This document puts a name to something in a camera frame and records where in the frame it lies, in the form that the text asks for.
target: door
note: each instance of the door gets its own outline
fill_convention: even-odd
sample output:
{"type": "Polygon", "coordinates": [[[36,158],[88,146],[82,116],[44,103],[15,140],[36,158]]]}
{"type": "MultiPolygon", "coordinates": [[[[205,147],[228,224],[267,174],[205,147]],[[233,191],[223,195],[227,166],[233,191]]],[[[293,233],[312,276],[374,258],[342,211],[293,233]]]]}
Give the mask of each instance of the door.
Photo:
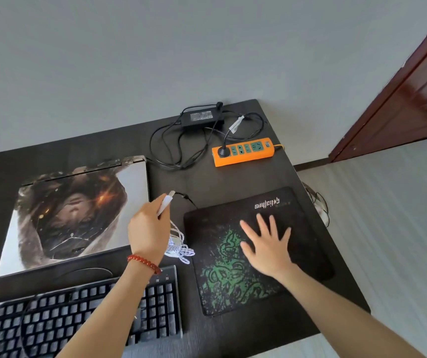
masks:
{"type": "Polygon", "coordinates": [[[427,138],[427,37],[330,154],[336,162],[427,138]]]}

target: hand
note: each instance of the hand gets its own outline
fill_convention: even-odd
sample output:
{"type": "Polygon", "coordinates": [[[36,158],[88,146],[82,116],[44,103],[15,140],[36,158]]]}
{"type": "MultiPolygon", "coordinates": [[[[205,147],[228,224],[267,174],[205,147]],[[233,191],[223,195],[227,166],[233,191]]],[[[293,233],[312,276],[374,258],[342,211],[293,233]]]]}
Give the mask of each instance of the hand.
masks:
{"type": "Polygon", "coordinates": [[[156,265],[162,260],[171,232],[171,206],[157,217],[157,211],[166,194],[145,203],[133,216],[128,225],[128,237],[133,254],[139,255],[156,265]]]}
{"type": "Polygon", "coordinates": [[[255,269],[279,280],[279,277],[283,273],[288,272],[295,266],[291,262],[287,249],[291,228],[288,227],[283,238],[279,240],[273,216],[270,216],[270,231],[268,231],[268,227],[260,214],[256,216],[256,219],[260,227],[261,237],[245,221],[240,221],[240,226],[255,246],[255,252],[252,251],[252,248],[245,241],[242,241],[240,246],[246,258],[255,269]]]}

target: red beaded bracelet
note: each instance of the red beaded bracelet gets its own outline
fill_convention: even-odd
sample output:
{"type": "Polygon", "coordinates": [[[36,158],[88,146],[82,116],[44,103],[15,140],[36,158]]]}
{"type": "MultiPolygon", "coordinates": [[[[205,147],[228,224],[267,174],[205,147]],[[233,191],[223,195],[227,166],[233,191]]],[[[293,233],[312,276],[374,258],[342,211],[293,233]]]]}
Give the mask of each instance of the red beaded bracelet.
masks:
{"type": "Polygon", "coordinates": [[[159,275],[160,273],[162,273],[162,270],[159,269],[159,267],[152,263],[151,261],[139,256],[139,255],[129,255],[127,257],[127,262],[131,261],[131,260],[137,260],[147,266],[149,266],[152,270],[154,270],[154,274],[159,275]]]}

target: orange power strip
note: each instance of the orange power strip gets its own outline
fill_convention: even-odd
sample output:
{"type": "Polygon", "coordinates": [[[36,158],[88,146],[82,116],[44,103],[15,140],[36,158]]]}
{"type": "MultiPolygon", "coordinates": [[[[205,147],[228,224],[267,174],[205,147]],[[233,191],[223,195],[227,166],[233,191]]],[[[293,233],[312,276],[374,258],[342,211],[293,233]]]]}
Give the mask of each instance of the orange power strip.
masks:
{"type": "Polygon", "coordinates": [[[267,158],[273,156],[275,153],[275,147],[273,147],[273,143],[270,138],[262,138],[249,142],[229,144],[227,146],[227,148],[230,150],[230,155],[228,157],[219,156],[217,152],[219,148],[220,147],[212,148],[215,167],[253,161],[254,159],[267,158]]]}

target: desk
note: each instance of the desk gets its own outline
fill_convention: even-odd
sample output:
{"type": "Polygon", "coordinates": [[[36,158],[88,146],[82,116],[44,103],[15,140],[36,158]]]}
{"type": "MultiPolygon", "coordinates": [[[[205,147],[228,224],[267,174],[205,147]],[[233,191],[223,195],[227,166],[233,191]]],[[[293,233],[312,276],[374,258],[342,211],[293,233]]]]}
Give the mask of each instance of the desk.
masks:
{"type": "MultiPolygon", "coordinates": [[[[234,103],[226,109],[239,113],[257,112],[265,117],[257,100],[234,103]]],[[[53,171],[70,171],[79,166],[95,165],[103,160],[124,156],[149,155],[151,133],[175,117],[128,126],[61,141],[20,148],[0,153],[0,254],[9,225],[18,188],[29,177],[53,171]]],[[[248,135],[257,125],[242,123],[239,131],[248,135]]],[[[279,143],[270,124],[266,124],[258,138],[270,137],[279,143]]],[[[213,137],[212,146],[220,145],[213,137]]],[[[185,150],[202,148],[202,133],[182,140],[185,150]]],[[[210,155],[195,166],[182,171],[163,170],[148,165],[152,197],[176,190],[187,193],[198,207],[216,205],[271,191],[283,186],[293,188],[304,209],[318,241],[331,260],[336,274],[325,285],[369,311],[348,267],[318,216],[287,155],[280,150],[272,158],[216,168],[210,155]]],[[[171,208],[171,219],[181,229],[183,215],[192,205],[177,199],[171,208]]],[[[126,265],[129,248],[100,256],[86,257],[70,263],[46,267],[42,270],[0,278],[0,300],[7,300],[43,291],[105,278],[83,271],[68,275],[64,281],[55,278],[68,271],[101,266],[120,275],[126,265]]],[[[139,345],[125,355],[136,357],[247,357],[292,341],[318,333],[317,328],[298,302],[289,294],[279,294],[243,309],[217,317],[202,314],[193,266],[178,259],[165,257],[161,266],[175,264],[178,268],[179,295],[184,336],[178,341],[139,345]]]]}

